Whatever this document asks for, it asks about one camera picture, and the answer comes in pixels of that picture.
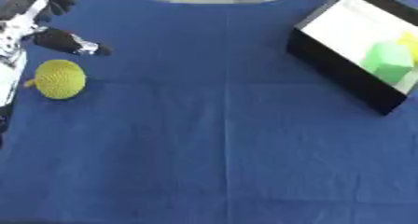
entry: blue tablecloth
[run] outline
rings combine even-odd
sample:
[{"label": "blue tablecloth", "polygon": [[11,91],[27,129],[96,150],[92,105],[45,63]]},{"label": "blue tablecloth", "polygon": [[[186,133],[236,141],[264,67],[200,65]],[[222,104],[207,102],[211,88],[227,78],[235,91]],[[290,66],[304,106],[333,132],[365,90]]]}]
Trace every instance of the blue tablecloth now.
[{"label": "blue tablecloth", "polygon": [[70,59],[88,85],[62,102],[20,90],[0,219],[416,224],[418,97],[381,117],[286,54],[323,2],[81,1],[52,24],[115,54],[29,49],[25,78]]}]

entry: green block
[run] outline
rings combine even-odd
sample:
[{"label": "green block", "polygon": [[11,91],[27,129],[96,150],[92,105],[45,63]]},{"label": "green block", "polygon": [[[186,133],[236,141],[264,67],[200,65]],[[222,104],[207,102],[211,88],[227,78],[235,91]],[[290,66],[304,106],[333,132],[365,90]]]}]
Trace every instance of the green block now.
[{"label": "green block", "polygon": [[395,85],[412,70],[413,58],[407,46],[380,42],[370,49],[360,65],[384,82]]}]

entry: yellow spiky ball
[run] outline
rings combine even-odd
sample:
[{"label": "yellow spiky ball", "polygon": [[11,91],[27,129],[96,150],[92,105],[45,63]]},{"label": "yellow spiky ball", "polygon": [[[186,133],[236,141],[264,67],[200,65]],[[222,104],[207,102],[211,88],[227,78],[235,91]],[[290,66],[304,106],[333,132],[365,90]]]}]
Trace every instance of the yellow spiky ball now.
[{"label": "yellow spiky ball", "polygon": [[66,60],[50,60],[41,64],[35,78],[25,86],[36,85],[46,97],[54,100],[71,98],[81,92],[86,85],[86,75],[76,64]]}]

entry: black box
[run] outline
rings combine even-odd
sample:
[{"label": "black box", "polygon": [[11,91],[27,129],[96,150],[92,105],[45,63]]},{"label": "black box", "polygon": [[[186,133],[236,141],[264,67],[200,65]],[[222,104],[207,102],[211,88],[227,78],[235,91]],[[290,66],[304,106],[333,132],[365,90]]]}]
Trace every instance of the black box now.
[{"label": "black box", "polygon": [[[345,16],[344,9],[347,9],[347,15],[350,16]],[[358,20],[351,19],[357,12]],[[366,18],[368,15],[381,17],[372,21]],[[370,29],[372,22],[376,22],[376,29]],[[418,80],[417,66],[406,75],[408,78],[397,85],[390,85],[366,71],[356,59],[360,51],[367,52],[361,49],[371,39],[377,39],[379,35],[382,38],[394,35],[400,30],[410,28],[417,34],[415,27],[418,33],[418,12],[395,0],[331,0],[295,26],[290,34],[287,50],[379,113],[387,115],[404,102],[413,89]],[[347,45],[343,44],[344,36],[350,41]]]}]

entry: robotic hand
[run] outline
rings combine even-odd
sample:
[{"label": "robotic hand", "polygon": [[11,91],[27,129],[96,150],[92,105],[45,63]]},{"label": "robotic hand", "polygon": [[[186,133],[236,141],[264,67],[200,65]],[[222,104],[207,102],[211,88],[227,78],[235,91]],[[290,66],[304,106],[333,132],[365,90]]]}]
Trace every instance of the robotic hand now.
[{"label": "robotic hand", "polygon": [[110,55],[110,49],[100,43],[39,25],[42,21],[49,22],[52,15],[68,12],[75,3],[75,0],[7,0],[0,7],[0,117],[5,115],[5,107],[11,105],[27,63],[23,40],[33,39],[40,47],[75,55]]}]

